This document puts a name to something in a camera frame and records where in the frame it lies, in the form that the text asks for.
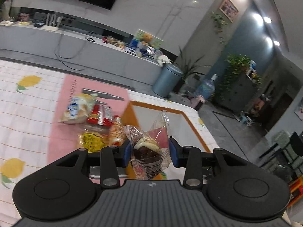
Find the pink table mat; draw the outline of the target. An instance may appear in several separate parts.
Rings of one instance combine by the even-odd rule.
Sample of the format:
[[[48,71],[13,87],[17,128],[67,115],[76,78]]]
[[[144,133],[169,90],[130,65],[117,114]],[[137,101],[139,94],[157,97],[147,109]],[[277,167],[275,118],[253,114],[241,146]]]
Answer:
[[[84,99],[83,89],[105,92],[122,100],[93,98],[95,101],[106,103],[111,107],[113,115],[122,116],[129,102],[127,89],[105,84],[95,80],[67,74],[55,107],[54,118],[49,136],[47,163],[81,149],[80,137],[85,132],[85,121],[88,117],[89,103]]]

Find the lemon print white tablecloth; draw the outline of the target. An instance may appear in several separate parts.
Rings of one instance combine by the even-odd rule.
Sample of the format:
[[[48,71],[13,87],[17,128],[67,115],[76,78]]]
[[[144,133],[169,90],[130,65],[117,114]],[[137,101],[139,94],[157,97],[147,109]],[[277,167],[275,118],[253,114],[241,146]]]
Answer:
[[[77,146],[80,128],[60,122],[69,100],[83,89],[109,93],[113,112],[121,115],[129,101],[181,111],[187,126],[203,139],[202,149],[218,145],[198,113],[185,105],[125,88],[34,66],[1,61],[1,226],[20,215],[12,200],[15,184]]]

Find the grey drawer cabinet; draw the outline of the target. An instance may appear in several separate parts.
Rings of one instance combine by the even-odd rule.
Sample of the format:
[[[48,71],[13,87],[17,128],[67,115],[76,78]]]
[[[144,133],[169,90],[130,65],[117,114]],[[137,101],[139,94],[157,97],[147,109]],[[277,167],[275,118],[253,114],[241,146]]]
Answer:
[[[229,92],[224,92],[222,96],[216,98],[216,103],[234,113],[239,113],[244,110],[256,92],[257,88],[253,81],[242,73],[231,85]]]

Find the potted green leaf plant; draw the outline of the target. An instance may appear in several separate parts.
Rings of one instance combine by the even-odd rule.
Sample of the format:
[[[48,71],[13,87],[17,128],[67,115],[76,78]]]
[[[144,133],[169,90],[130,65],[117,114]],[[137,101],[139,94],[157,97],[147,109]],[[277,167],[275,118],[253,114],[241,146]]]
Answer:
[[[178,58],[173,62],[173,65],[176,66],[181,72],[183,73],[181,79],[177,82],[175,87],[173,88],[173,92],[175,94],[178,94],[180,92],[180,89],[183,87],[183,85],[186,83],[187,79],[194,74],[197,75],[204,75],[204,73],[199,72],[198,69],[202,67],[210,67],[210,65],[199,65],[199,61],[201,61],[205,55],[200,56],[196,60],[192,61],[191,58],[188,58],[185,54],[185,52],[179,47],[179,56]]]

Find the blue white chip bag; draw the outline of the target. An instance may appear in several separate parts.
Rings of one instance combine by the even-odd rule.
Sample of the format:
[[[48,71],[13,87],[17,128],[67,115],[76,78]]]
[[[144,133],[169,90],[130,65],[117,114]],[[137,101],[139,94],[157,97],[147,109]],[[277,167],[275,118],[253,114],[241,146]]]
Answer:
[[[86,121],[95,105],[97,94],[77,94],[69,102],[59,122],[65,124],[80,124]]]

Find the framed wall picture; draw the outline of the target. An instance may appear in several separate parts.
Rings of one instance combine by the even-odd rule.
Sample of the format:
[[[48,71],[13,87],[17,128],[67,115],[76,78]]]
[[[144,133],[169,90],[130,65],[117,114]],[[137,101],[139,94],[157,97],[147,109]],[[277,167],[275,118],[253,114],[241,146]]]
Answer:
[[[219,6],[219,10],[228,18],[230,22],[234,22],[239,10],[231,0],[223,0]]]

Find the teddy bear calendar stand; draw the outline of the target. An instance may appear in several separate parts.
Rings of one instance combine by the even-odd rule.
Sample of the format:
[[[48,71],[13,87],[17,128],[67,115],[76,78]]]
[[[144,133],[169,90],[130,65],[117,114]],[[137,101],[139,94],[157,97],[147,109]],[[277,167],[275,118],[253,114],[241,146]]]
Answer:
[[[128,47],[140,57],[156,58],[162,44],[162,39],[138,29]]]

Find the orange cardboard box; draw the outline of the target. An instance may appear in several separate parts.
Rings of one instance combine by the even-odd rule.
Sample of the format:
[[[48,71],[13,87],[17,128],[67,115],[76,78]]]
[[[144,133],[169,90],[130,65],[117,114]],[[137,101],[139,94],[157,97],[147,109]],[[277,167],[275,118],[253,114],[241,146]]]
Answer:
[[[162,172],[155,177],[160,179],[182,179],[185,169],[175,169],[169,155],[169,138],[173,137],[181,146],[197,147],[202,152],[211,152],[194,121],[185,111],[159,107],[138,101],[130,101],[122,114],[122,124],[132,125],[147,132],[158,143],[163,152]]]

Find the blue water jug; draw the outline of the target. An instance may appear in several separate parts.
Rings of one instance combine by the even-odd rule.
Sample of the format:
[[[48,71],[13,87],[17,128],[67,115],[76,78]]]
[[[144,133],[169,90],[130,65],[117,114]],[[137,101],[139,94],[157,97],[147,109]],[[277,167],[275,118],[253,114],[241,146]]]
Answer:
[[[210,79],[202,80],[201,84],[195,91],[195,95],[201,95],[205,100],[209,99],[215,92],[215,80],[218,75],[214,74]]]

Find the red snack packet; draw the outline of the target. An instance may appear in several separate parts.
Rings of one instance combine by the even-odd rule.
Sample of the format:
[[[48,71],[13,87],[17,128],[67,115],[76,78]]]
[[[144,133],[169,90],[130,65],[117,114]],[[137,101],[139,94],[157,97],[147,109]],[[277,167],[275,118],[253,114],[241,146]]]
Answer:
[[[113,124],[111,107],[99,103],[95,104],[86,121],[89,124],[97,124],[99,126],[107,127],[111,126]]]

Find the clear chocolate cupcake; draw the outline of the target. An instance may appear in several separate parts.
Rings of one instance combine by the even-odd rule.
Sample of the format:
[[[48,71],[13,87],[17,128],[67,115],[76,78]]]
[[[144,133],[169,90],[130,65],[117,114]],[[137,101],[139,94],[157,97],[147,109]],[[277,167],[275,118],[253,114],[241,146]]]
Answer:
[[[137,126],[126,125],[124,132],[131,144],[131,165],[136,179],[152,180],[172,162],[169,154],[169,118],[160,111],[151,129],[144,132]]]

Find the white wifi router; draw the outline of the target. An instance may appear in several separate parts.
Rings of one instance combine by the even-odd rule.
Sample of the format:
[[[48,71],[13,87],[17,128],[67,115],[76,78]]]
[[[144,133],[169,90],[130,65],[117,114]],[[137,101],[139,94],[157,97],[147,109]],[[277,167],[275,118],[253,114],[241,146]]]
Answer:
[[[41,27],[42,30],[56,32],[59,29],[63,16],[57,16],[56,14],[47,14],[46,21]]]

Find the grey round trash bin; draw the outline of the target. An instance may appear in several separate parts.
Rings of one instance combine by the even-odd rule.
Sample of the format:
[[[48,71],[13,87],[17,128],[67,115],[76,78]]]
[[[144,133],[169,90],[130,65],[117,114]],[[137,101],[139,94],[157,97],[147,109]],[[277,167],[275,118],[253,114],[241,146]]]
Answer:
[[[179,82],[183,72],[173,64],[164,64],[160,75],[152,86],[158,96],[167,97]]]

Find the yellow cracker clear bag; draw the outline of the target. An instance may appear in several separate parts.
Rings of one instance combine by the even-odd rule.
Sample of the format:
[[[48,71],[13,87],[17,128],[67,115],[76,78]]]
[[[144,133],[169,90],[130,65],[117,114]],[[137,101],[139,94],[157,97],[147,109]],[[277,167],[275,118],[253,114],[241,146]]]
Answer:
[[[97,124],[83,124],[77,134],[77,148],[85,148],[89,153],[99,152],[109,146],[109,127]]]

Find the red yellow noodle snack bag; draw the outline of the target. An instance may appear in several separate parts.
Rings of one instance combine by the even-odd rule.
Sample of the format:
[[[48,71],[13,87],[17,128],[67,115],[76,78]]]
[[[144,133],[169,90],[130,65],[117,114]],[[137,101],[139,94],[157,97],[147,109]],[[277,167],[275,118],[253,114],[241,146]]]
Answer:
[[[121,117],[118,115],[114,116],[113,124],[109,130],[109,145],[121,146],[126,139],[126,135],[124,132],[124,126],[121,121]]]

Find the climbing green vine plant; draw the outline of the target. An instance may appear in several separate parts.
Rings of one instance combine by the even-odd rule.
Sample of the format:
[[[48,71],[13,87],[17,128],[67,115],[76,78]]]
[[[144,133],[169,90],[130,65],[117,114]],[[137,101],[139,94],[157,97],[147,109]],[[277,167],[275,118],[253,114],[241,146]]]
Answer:
[[[219,82],[218,89],[215,92],[216,98],[224,100],[225,96],[231,92],[232,87],[243,74],[251,79],[254,87],[259,88],[261,86],[262,78],[257,72],[254,72],[252,77],[248,76],[251,71],[255,70],[256,65],[248,56],[229,54],[226,57],[226,62],[228,63],[228,66],[225,69],[223,77]]]

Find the grey low tv cabinet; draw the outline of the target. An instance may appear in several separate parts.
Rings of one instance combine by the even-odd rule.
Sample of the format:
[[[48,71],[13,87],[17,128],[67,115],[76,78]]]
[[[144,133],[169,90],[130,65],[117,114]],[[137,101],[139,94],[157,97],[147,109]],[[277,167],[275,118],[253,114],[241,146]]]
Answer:
[[[129,43],[127,32],[87,19],[65,14],[58,31],[34,25],[1,26],[1,56],[23,61],[35,56],[56,61],[55,68],[67,66],[81,74],[85,69],[153,85],[161,66],[153,59],[140,58],[118,46],[103,42],[103,36]]]

